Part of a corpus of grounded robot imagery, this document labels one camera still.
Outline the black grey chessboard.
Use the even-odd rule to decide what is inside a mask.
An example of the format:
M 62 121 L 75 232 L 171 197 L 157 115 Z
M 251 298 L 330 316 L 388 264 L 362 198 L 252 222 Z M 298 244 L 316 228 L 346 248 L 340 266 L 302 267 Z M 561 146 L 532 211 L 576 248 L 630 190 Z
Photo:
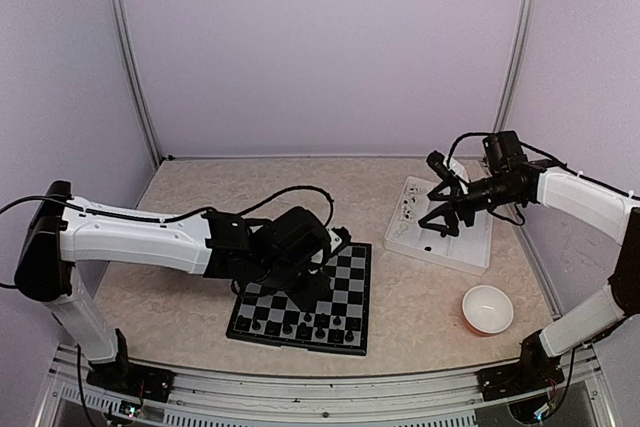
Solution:
M 367 353 L 369 311 L 371 298 L 371 261 L 372 245 L 354 242 L 346 246 L 336 256 L 329 260 L 324 272 L 331 278 L 332 297 L 318 303 L 314 312 L 301 312 L 293 302 L 282 292 L 268 292 L 264 287 L 250 284 L 246 294 L 236 298 L 232 314 L 226 329 L 226 337 L 232 340 L 277 347 L 301 348 L 309 351 L 364 356 Z M 305 313 L 311 313 L 313 320 L 303 321 Z M 320 326 L 316 317 L 327 314 L 329 324 Z M 262 327 L 259 330 L 236 328 L 236 318 L 242 315 L 251 319 L 259 319 Z M 344 318 L 344 326 L 336 327 L 332 324 L 335 316 Z M 348 328 L 349 318 L 359 318 L 361 329 L 352 330 L 355 340 L 346 343 L 344 336 Z M 278 332 L 268 334 L 267 322 L 277 322 Z M 289 335 L 282 333 L 284 323 L 293 326 Z M 305 323 L 310 330 L 308 338 L 296 337 L 297 328 Z M 315 336 L 318 327 L 325 329 L 326 336 L 319 339 Z

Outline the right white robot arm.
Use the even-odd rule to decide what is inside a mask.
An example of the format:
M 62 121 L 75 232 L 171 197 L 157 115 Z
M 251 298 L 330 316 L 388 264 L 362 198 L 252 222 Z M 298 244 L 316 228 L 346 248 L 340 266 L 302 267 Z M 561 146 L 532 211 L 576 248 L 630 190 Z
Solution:
M 603 286 L 575 304 L 560 318 L 525 340 L 521 361 L 511 380 L 523 391 L 535 389 L 555 360 L 639 313 L 639 195 L 623 191 L 574 170 L 553 154 L 519 139 L 513 130 L 478 133 L 488 169 L 479 180 L 455 172 L 453 154 L 433 151 L 426 163 L 440 180 L 428 197 L 435 207 L 418 224 L 443 237 L 456 237 L 472 227 L 477 214 L 495 215 L 501 206 L 529 205 L 548 209 L 548 218 L 561 221 L 545 229 L 559 235 L 556 246 L 576 246 L 573 233 L 590 233 L 616 249 L 613 268 Z

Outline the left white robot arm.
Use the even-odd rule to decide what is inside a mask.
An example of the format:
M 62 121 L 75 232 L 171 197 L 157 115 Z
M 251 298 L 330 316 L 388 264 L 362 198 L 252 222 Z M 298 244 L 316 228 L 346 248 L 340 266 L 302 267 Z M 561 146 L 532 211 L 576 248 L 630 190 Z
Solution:
M 329 289 L 324 266 L 351 240 L 310 210 L 294 206 L 274 220 L 201 207 L 181 215 L 123 209 L 53 182 L 36 197 L 14 287 L 46 305 L 80 345 L 86 359 L 121 392 L 140 381 L 124 336 L 109 326 L 86 291 L 77 263 L 153 265 L 203 278 L 254 283 L 287 293 L 307 310 Z

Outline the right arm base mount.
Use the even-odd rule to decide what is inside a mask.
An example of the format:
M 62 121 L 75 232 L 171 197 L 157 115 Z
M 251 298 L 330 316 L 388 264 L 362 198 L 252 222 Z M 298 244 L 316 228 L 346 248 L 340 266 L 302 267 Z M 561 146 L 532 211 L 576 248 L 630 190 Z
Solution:
M 565 380 L 563 371 L 551 368 L 542 372 L 527 371 L 518 363 L 481 369 L 476 374 L 485 402 L 551 387 Z

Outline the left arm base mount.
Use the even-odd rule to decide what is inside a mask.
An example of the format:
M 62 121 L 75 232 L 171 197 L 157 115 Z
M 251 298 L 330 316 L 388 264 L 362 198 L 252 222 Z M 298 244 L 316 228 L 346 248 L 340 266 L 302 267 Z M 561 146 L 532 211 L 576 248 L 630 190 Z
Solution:
M 166 403 L 174 377 L 175 374 L 170 370 L 134 363 L 125 366 L 115 363 L 91 364 L 87 382 L 141 400 Z

